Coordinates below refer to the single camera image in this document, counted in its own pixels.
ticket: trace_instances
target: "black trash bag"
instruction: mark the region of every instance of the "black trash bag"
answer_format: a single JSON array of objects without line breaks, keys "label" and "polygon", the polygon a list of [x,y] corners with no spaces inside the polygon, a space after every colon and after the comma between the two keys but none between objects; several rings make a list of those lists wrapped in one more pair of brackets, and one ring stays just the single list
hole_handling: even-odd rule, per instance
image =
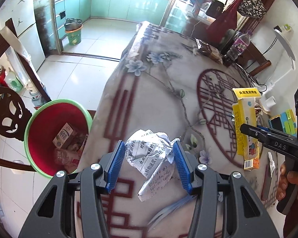
[{"label": "black trash bag", "polygon": [[64,26],[66,31],[73,31],[79,29],[82,25],[83,22],[80,19],[66,19]]}]

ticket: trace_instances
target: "black handbag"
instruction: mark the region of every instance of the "black handbag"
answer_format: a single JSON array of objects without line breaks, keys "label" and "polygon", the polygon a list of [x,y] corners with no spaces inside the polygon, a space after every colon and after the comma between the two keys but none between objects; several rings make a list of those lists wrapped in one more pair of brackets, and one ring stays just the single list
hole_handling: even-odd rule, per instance
[{"label": "black handbag", "polygon": [[214,19],[216,19],[224,10],[227,1],[224,3],[218,1],[218,0],[212,0],[210,7],[207,9],[207,11],[205,12],[205,14],[207,16],[210,16]]},{"label": "black handbag", "polygon": [[242,16],[251,18],[261,18],[267,12],[261,0],[243,0],[237,11]]}]

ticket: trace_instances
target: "white refrigerator door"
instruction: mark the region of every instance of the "white refrigerator door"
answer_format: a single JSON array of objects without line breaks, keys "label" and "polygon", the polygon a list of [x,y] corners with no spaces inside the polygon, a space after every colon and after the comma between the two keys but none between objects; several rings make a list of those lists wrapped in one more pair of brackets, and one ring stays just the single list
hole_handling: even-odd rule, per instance
[{"label": "white refrigerator door", "polygon": [[34,24],[27,29],[21,36],[19,36],[19,40],[31,55],[32,64],[37,71],[45,60],[45,55],[37,32],[37,25]]},{"label": "white refrigerator door", "polygon": [[0,8],[0,29],[12,18],[17,36],[35,23],[33,0],[6,0]]}]

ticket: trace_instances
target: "table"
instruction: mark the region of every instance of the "table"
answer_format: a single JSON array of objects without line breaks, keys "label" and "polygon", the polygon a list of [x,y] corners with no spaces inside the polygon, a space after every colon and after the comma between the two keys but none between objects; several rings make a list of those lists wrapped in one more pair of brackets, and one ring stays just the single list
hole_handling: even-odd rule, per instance
[{"label": "table", "polygon": [[[194,44],[193,39],[168,29],[148,22],[140,25],[105,86],[79,171],[113,151],[118,140],[126,141],[139,129],[165,132],[170,140],[180,137],[183,146],[190,143],[193,134],[198,144],[191,153],[201,159],[200,151],[204,150],[202,159],[220,173],[241,172],[261,195],[267,150],[262,150],[259,170],[244,171],[243,157],[236,154],[235,127],[231,121],[232,104],[236,102],[231,89],[247,84],[233,67],[193,55],[188,47]],[[267,119],[260,119],[260,124],[265,122]],[[276,153],[272,154],[278,164]],[[277,172],[269,183],[268,199],[263,202],[266,208],[275,202]],[[186,237],[194,199],[154,228],[148,226],[161,209],[187,195],[176,172],[173,177],[154,197],[141,202],[137,195],[145,177],[124,160],[115,190],[102,197],[112,237]],[[215,237],[220,237],[222,230],[220,200],[219,196]]]}]

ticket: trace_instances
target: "tile floor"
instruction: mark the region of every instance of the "tile floor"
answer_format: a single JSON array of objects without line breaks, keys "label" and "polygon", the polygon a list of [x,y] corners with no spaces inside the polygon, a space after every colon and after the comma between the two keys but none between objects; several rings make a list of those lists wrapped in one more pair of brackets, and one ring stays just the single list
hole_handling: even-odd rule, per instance
[{"label": "tile floor", "polygon": [[80,44],[71,46],[67,37],[63,39],[64,52],[120,59],[121,53],[136,33],[136,26],[137,23],[123,20],[90,19],[83,24]]},{"label": "tile floor", "polygon": [[[117,65],[118,62],[108,60],[51,55],[43,62],[38,75],[51,99],[73,99],[86,109],[96,110],[105,84]],[[34,112],[27,92],[22,100]],[[1,135],[0,158],[29,164],[23,142]],[[5,213],[3,223],[13,238],[18,237],[26,217],[47,183],[48,179],[38,173],[16,175],[11,169],[0,167],[0,206]]]}]

